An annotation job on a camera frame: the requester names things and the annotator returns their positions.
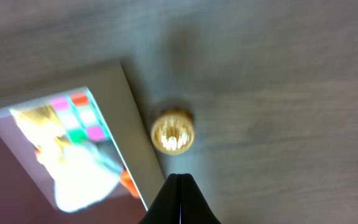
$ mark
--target pink square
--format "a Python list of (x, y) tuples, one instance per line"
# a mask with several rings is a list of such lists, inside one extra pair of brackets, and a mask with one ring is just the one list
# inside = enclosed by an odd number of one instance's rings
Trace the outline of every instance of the pink square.
[(88, 133), (88, 136), (93, 141), (99, 141), (104, 139), (104, 134), (100, 126), (92, 126), (86, 128), (86, 133)]
[(55, 110), (61, 111), (70, 109), (70, 105), (64, 96), (53, 98), (50, 100), (50, 103), (52, 104), (53, 108), (55, 108)]

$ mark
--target white square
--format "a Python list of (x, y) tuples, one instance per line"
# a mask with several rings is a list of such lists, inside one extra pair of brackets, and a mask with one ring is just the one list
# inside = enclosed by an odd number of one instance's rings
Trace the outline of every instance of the white square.
[(78, 115), (84, 124), (94, 124), (97, 122), (96, 115), (91, 108), (79, 110)]
[(79, 128), (80, 123), (73, 113), (61, 113), (59, 114), (60, 122), (62, 122), (63, 126), (67, 129)]

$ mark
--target round gold object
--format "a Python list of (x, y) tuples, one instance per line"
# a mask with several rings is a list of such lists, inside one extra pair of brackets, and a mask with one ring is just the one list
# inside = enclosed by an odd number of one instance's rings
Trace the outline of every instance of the round gold object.
[(184, 153), (194, 140), (193, 120), (184, 111), (167, 111), (154, 122), (151, 137), (154, 146), (163, 153)]

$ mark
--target colorful square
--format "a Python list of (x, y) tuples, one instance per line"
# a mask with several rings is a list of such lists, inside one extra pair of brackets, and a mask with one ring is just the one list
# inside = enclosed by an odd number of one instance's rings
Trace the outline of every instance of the colorful square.
[(75, 106), (85, 106), (90, 103), (84, 92), (71, 94), (70, 98)]
[(92, 126), (86, 128), (86, 133), (88, 133), (89, 139), (93, 141), (104, 140), (104, 134), (100, 126)]
[(50, 104), (52, 104), (55, 110), (68, 110), (70, 109), (70, 105), (67, 102), (67, 99), (62, 97), (56, 97), (50, 100)]
[(85, 125), (96, 124), (98, 119), (90, 106), (78, 108), (78, 116)]
[(72, 112), (67, 113), (59, 113), (60, 122), (67, 129), (75, 129), (80, 127), (80, 123), (78, 122), (76, 116)]
[(82, 129), (69, 130), (67, 134), (73, 143), (78, 143), (86, 139), (86, 135)]

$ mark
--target shiny gold button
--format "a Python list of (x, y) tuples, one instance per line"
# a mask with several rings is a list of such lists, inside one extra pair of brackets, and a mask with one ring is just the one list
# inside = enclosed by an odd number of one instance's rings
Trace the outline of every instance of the shiny gold button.
[(193, 120), (184, 111), (167, 111), (154, 122), (151, 138), (159, 151), (169, 155), (181, 154), (193, 143)]

